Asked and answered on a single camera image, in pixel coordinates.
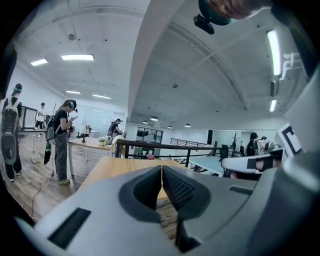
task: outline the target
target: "backpack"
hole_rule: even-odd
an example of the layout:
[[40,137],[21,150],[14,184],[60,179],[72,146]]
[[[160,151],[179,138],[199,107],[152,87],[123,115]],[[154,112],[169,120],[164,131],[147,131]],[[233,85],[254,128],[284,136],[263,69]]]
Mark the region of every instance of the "backpack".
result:
[[20,101],[17,99],[12,105],[12,98],[8,97],[8,105],[2,111],[1,130],[3,134],[15,134],[19,125],[18,105]]
[[58,117],[58,113],[61,109],[59,109],[54,116],[50,118],[50,120],[47,123],[47,129],[46,129],[46,141],[54,140],[56,137],[56,134],[61,127],[61,124],[57,128],[55,128],[55,120]]
[[110,124],[109,130],[108,130],[108,136],[112,136],[112,128],[113,128],[113,126],[114,126],[115,123],[116,123],[116,122],[112,122],[112,123]]

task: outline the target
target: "wooden floor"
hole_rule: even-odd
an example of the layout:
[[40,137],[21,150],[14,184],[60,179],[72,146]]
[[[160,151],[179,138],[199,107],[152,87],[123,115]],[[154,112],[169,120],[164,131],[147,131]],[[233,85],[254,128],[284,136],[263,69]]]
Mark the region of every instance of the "wooden floor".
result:
[[[69,161],[67,161],[67,176],[70,179],[71,184],[58,185],[57,175],[55,172],[55,161],[53,159],[55,154],[54,145],[52,145],[51,159],[46,165],[44,165],[43,159],[46,146],[45,139],[44,137],[34,138],[34,141],[35,151],[40,154],[41,162],[36,164],[31,162],[32,136],[25,135],[20,138],[19,142],[22,174],[20,176],[16,176],[14,182],[10,182],[5,171],[4,160],[1,154],[0,169],[1,175],[7,183],[6,187],[14,199],[21,204],[23,209],[29,215],[32,214],[33,217],[39,219],[50,212],[60,202],[75,193],[101,157],[106,156],[107,153],[102,150],[89,150],[89,161],[86,161],[85,149],[73,147],[72,163],[74,177],[71,178]],[[51,177],[53,170],[54,176],[47,180],[48,177]],[[170,239],[174,239],[176,237],[177,212],[173,208],[172,204],[168,200],[158,202],[157,212],[161,215],[163,231]]]

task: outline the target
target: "white ceiling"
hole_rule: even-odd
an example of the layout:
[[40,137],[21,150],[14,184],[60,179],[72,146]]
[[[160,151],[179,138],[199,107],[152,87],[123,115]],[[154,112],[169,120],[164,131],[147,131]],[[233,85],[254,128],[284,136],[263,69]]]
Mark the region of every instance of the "white ceiling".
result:
[[301,69],[280,83],[279,104],[270,113],[272,57],[266,31],[276,29],[281,55],[296,52],[289,30],[269,10],[229,24],[214,25],[209,35],[196,27],[198,1],[185,0],[162,33],[145,68],[131,122],[155,115],[162,123],[182,126],[219,115],[283,116],[306,85]]
[[[132,57],[150,0],[46,1],[14,42],[18,62],[61,96],[128,105]],[[75,34],[76,39],[68,39]],[[63,61],[61,55],[93,54],[94,61]],[[49,63],[31,66],[47,59]],[[111,100],[92,94],[110,96]]]

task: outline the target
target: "white backpack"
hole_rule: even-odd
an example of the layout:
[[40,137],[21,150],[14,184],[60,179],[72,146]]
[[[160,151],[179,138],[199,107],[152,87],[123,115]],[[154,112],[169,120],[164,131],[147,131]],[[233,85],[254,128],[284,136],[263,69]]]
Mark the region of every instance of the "white backpack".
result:
[[15,134],[19,124],[18,105],[17,101],[12,105],[12,98],[8,98],[8,105],[2,111],[2,132],[4,134]]

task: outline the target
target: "wooden tabletop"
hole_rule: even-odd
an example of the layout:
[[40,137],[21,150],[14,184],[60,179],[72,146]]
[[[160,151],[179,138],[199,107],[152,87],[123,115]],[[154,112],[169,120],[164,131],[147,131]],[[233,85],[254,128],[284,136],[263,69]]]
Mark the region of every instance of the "wooden tabletop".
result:
[[[137,171],[143,168],[156,166],[175,166],[185,169],[190,172],[188,168],[174,160],[141,160],[141,159],[126,159],[104,156],[92,169],[90,174],[86,177],[79,189],[85,186],[100,181],[115,177],[121,174]],[[167,198],[163,188],[161,188],[158,199]]]
[[80,147],[95,149],[95,150],[110,151],[110,146],[99,146],[98,139],[92,138],[92,137],[86,137],[85,143],[82,143],[82,138],[76,138],[73,140],[69,140],[69,143],[72,144],[73,146],[80,146]]

